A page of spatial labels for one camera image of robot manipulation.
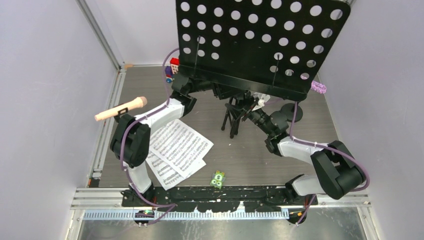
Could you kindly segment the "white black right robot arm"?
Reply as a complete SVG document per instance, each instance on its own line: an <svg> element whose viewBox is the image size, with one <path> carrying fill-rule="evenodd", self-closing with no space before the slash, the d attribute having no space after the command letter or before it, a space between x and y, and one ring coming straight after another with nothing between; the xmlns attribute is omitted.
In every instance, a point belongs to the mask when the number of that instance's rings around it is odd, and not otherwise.
<svg viewBox="0 0 424 240"><path fill-rule="evenodd" d="M249 119L266 135L268 151L280 157L293 158L313 166L313 175L301 174L285 184L285 198L291 205L299 205L307 195L325 194L339 200L349 192L366 189L369 174L344 145L335 140L331 143L305 141L293 136L293 124L280 111L272 115L256 108L258 100L249 99L233 109L237 121Z"/></svg>

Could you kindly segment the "beige microphone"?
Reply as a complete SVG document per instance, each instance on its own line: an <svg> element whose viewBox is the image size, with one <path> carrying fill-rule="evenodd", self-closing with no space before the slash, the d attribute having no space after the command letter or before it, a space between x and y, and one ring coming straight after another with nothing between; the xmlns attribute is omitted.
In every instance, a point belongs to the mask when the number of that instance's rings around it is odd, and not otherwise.
<svg viewBox="0 0 424 240"><path fill-rule="evenodd" d="M108 110L102 111L94 116L94 119L98 122L108 118L112 118L117 115L117 112L123 108L128 108L128 111L138 108L143 108L148 103L147 98L144 96L136 97L135 99L112 107Z"/></svg>

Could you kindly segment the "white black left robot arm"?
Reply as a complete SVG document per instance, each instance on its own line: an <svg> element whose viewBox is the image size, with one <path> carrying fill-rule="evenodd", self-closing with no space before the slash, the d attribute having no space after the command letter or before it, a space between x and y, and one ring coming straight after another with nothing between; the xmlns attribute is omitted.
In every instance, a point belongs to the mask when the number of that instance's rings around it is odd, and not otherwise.
<svg viewBox="0 0 424 240"><path fill-rule="evenodd" d="M110 142L110 149L121 162L126 172L129 185L135 191L134 200L141 207L148 207L153 202L150 191L152 180L148 176L146 158L150 152L151 135L173 120L186 116L193 109L196 98L191 93L212 90L215 97L227 99L242 93L234 87L212 83L206 80L192 79L180 73L174 75L172 94L156 108L145 114L131 116L129 111L147 104L145 97L137 97L109 109L107 118L115 118L118 126Z"/></svg>

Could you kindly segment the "black music stand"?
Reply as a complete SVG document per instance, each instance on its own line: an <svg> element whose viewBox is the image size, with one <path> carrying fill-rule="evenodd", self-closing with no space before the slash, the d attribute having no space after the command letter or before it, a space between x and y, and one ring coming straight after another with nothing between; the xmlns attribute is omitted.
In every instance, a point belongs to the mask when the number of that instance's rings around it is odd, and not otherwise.
<svg viewBox="0 0 424 240"><path fill-rule="evenodd" d="M178 0L179 77L301 102L344 27L345 0Z"/></svg>

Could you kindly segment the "sheet music page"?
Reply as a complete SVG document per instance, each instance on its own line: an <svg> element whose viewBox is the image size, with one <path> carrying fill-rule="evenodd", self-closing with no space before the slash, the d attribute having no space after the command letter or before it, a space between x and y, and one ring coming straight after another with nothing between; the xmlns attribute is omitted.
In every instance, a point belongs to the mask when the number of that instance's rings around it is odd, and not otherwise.
<svg viewBox="0 0 424 240"><path fill-rule="evenodd" d="M212 141L176 119L151 135L149 149L186 178L213 146Z"/></svg>
<svg viewBox="0 0 424 240"><path fill-rule="evenodd" d="M206 163L203 159L197 160L192 164L193 170L189 172L188 176L183 177L171 166L169 166L169 164L161 160L158 156L156 156L152 152L148 154L146 158L146 162L149 165L150 169L153 171L153 174L156 176L160 185L166 191L180 184L184 180L188 179L197 171L199 171L201 168L206 166Z"/></svg>

